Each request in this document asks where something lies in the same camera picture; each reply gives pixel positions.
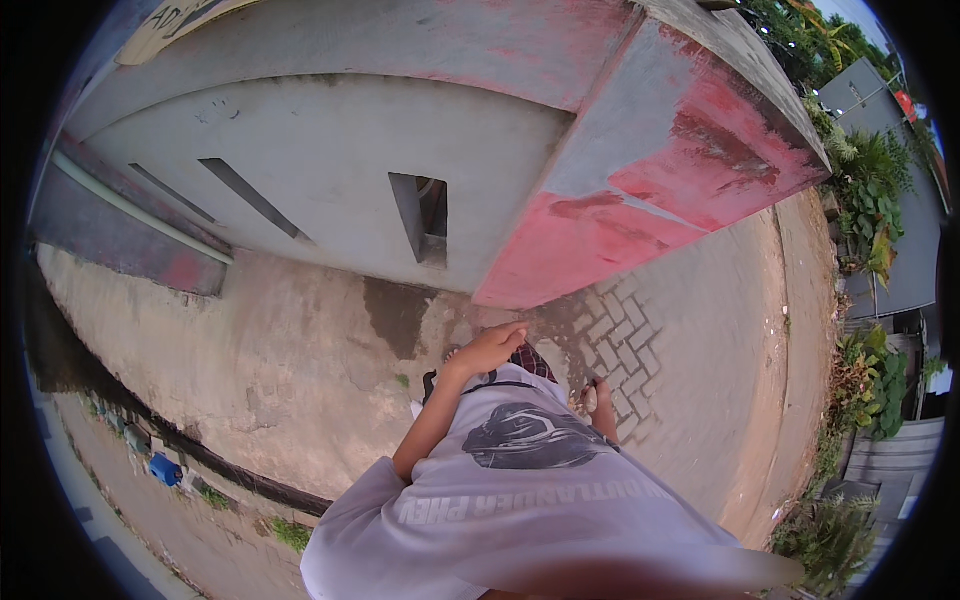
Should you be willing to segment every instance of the yellow sign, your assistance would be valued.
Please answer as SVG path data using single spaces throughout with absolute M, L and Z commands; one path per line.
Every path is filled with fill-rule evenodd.
M 127 41 L 116 61 L 143 64 L 190 32 L 259 0 L 166 0 Z

